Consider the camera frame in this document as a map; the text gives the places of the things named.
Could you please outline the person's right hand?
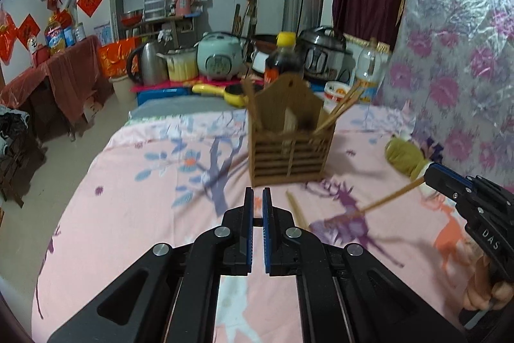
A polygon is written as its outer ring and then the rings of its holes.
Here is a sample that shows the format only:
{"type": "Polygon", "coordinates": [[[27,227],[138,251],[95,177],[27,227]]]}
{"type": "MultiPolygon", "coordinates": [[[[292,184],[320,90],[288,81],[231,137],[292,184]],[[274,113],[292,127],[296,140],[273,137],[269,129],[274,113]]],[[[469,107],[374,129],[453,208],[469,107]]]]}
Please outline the person's right hand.
{"type": "Polygon", "coordinates": [[[498,282],[491,285],[491,259],[482,255],[475,264],[475,271],[464,292],[463,308],[468,311],[503,309],[513,298],[513,284],[498,282]]]}

